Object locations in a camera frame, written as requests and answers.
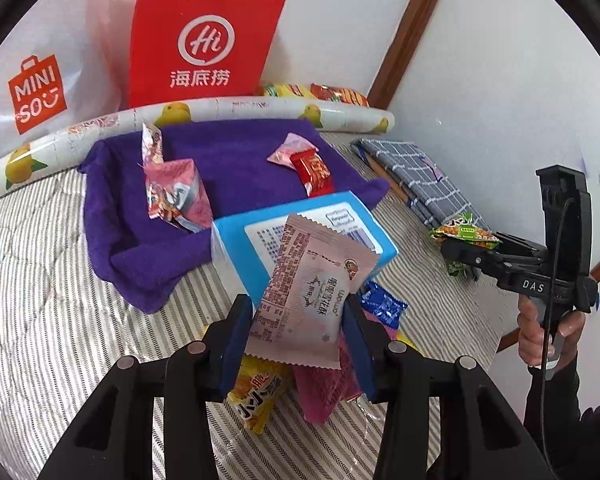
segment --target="barcode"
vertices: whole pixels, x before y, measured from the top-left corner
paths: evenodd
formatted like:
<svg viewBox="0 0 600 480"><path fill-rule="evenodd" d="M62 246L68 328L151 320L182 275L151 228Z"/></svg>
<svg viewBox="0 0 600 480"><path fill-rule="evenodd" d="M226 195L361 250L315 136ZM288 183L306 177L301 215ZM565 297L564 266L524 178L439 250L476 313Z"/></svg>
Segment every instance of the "barcode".
<svg viewBox="0 0 600 480"><path fill-rule="evenodd" d="M350 231L345 234L352 240L355 240L355 241L363 244L364 246L367 246L372 251L374 250L375 247L374 247L373 242L369 239L367 234L362 229L355 229L355 230Z"/></svg>

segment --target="mattress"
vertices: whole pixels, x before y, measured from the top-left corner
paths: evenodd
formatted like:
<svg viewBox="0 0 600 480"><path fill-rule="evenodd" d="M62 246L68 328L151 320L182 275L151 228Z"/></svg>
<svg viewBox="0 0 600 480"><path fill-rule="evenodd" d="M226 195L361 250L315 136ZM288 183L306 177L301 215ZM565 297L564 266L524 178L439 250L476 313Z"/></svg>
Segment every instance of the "mattress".
<svg viewBox="0 0 600 480"><path fill-rule="evenodd" d="M351 135L324 137L363 176ZM131 307L90 266L82 207L86 183L67 170L0 199L0 462L18 480L35 478L94 387L122 355L169 356L200 338L230 304L211 264L192 270L162 310ZM488 368L500 338L474 301L472 282L450 278L420 221L393 194L373 215L400 256L379 283L410 307L400 329L427 356L474 356ZM154 478L164 478L162 401L154 409ZM302 420L293 389L276 404L262 436L234 410L208 404L218 473L224 479L370 479L385 406L341 403L328 423ZM440 410L430 400L429 463L440 450Z"/></svg>

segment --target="human hand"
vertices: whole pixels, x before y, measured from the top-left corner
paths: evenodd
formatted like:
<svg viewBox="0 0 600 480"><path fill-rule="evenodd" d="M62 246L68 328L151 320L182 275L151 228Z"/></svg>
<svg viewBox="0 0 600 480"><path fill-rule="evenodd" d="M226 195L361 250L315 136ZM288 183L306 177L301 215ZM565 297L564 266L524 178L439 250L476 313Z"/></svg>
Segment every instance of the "human hand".
<svg viewBox="0 0 600 480"><path fill-rule="evenodd" d="M538 366L542 361L542 338L544 329L538 321L538 309L528 297L520 294L518 296L518 326L520 336L518 337L518 354L528 366ZM558 332L564 337L562 353L555 370L561 370L576 357L578 353L578 341L584 329L586 316L579 310L574 310L561 320ZM555 349L549 339L549 357L554 354Z"/></svg>

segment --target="finger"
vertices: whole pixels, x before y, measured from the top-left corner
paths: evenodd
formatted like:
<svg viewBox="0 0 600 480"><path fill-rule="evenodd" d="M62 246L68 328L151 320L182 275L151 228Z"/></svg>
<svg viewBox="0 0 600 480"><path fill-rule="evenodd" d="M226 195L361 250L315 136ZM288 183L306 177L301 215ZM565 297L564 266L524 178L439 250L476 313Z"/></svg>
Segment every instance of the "finger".
<svg viewBox="0 0 600 480"><path fill-rule="evenodd" d="M540 358L533 357L532 355L527 354L522 349L518 349L518 355L520 358L528 365L528 366L539 366Z"/></svg>
<svg viewBox="0 0 600 480"><path fill-rule="evenodd" d="M529 355L533 355L534 357L542 357L542 343L538 344L535 341L531 341L526 338L522 333L520 334L520 338L518 338L519 348L522 348ZM551 357L555 353L555 348L552 345L550 340L549 346L547 349L548 356Z"/></svg>
<svg viewBox="0 0 600 480"><path fill-rule="evenodd" d="M576 332L582 332L584 329L584 323L587 317L584 312L580 312L579 310L575 310L564 317L564 319L558 325L558 332L563 337L568 337Z"/></svg>
<svg viewBox="0 0 600 480"><path fill-rule="evenodd" d="M533 301L523 294L518 295L518 310L529 321L538 320L538 308L534 305Z"/></svg>
<svg viewBox="0 0 600 480"><path fill-rule="evenodd" d="M522 313L518 314L518 318L516 320L518 322L518 326L520 327L521 333L523 333L531 341L534 341L537 344L542 344L544 330L542 330L542 327L537 321L529 320L529 318L523 316Z"/></svg>
<svg viewBox="0 0 600 480"><path fill-rule="evenodd" d="M518 348L535 358L542 357L542 345L535 344L526 338L518 339Z"/></svg>

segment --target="pink candy wrapper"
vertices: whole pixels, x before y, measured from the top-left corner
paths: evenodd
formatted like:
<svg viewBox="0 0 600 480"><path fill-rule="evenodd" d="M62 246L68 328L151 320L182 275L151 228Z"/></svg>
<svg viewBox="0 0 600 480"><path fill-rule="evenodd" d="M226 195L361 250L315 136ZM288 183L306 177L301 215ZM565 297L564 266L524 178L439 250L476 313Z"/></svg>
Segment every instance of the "pink candy wrapper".
<svg viewBox="0 0 600 480"><path fill-rule="evenodd" d="M195 163L191 158L164 162L162 133L152 124L142 125L142 163L149 218L195 233L211 227L214 218Z"/></svg>
<svg viewBox="0 0 600 480"><path fill-rule="evenodd" d="M345 235L289 215L245 353L339 370L342 305L347 294L360 288L378 257Z"/></svg>
<svg viewBox="0 0 600 480"><path fill-rule="evenodd" d="M373 314L365 312L365 316L367 319L379 322ZM395 339L396 331L391 327L383 326L389 337L392 340ZM338 347L340 349L340 370L294 366L296 387L304 420L310 424L325 424L341 400L355 399L362 393L342 332Z"/></svg>
<svg viewBox="0 0 600 480"><path fill-rule="evenodd" d="M289 133L286 136L285 142L280 144L277 150L267 157L267 160L274 164L280 164L280 166L286 166L295 170L296 168L290 159L291 155L307 150L315 150L317 152L318 148L312 145L312 143L304 137L301 137L298 134Z"/></svg>

